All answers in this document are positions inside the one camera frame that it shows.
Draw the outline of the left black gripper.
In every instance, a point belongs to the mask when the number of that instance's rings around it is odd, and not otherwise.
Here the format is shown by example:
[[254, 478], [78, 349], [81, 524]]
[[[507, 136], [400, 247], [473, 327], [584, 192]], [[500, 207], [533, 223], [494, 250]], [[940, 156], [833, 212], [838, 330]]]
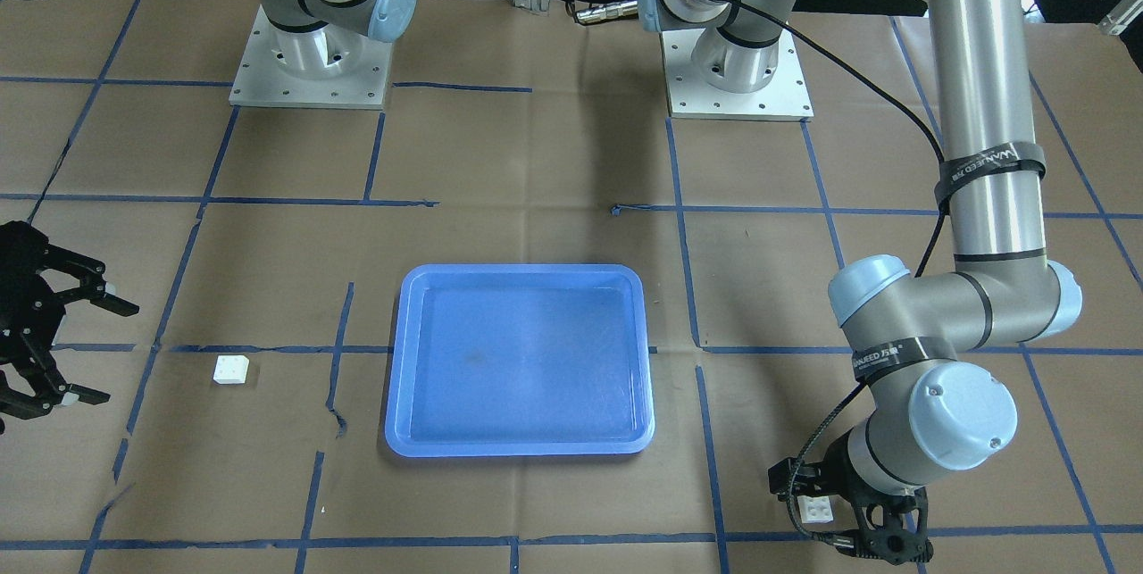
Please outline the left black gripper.
[[852, 470], [829, 475], [828, 489], [846, 501], [856, 527], [826, 534], [826, 545], [838, 553], [870, 561], [930, 563], [934, 548], [928, 534], [930, 499], [926, 488], [890, 495], [870, 487]]

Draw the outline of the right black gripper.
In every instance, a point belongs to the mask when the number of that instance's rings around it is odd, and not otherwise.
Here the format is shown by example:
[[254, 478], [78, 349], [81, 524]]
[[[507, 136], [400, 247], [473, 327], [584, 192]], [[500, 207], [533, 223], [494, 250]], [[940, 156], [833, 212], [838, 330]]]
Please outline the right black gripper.
[[[139, 306], [109, 290], [105, 264], [73, 250], [50, 245], [48, 237], [13, 220], [1, 228], [1, 357], [31, 386], [32, 394], [1, 378], [1, 412], [15, 418], [42, 417], [71, 404], [109, 402], [97, 388], [67, 382], [51, 356], [65, 305], [78, 301], [120, 317], [139, 313]], [[58, 271], [73, 277], [75, 287], [53, 292], [42, 277]]]

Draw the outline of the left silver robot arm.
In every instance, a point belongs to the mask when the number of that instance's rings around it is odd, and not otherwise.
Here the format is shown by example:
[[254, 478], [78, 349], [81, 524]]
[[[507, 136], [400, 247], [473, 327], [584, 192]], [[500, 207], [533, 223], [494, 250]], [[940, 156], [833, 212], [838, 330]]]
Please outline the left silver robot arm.
[[[805, 451], [768, 471], [797, 533], [838, 553], [929, 563], [927, 485], [983, 464], [1008, 447], [1018, 410], [1007, 386], [959, 354], [1068, 330], [1084, 297], [1048, 258], [1020, 0], [924, 0], [938, 70], [940, 130], [860, 72], [898, 109], [938, 160], [935, 229], [954, 230], [954, 268], [910, 271], [892, 255], [840, 269], [828, 286], [852, 349], [854, 394], [874, 410], [834, 440], [823, 460]], [[780, 72], [780, 37], [829, 50], [788, 24], [796, 0], [637, 0], [642, 26], [697, 29], [692, 54], [704, 83], [751, 94]]]

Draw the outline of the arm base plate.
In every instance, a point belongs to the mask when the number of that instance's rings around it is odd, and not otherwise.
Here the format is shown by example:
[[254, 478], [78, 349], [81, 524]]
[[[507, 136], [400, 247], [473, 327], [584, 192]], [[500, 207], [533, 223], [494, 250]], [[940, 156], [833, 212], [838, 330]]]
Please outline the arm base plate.
[[287, 32], [257, 10], [229, 103], [262, 109], [382, 111], [393, 46], [327, 25]]
[[808, 121], [815, 115], [796, 38], [748, 48], [717, 29], [660, 35], [669, 114], [676, 119]]

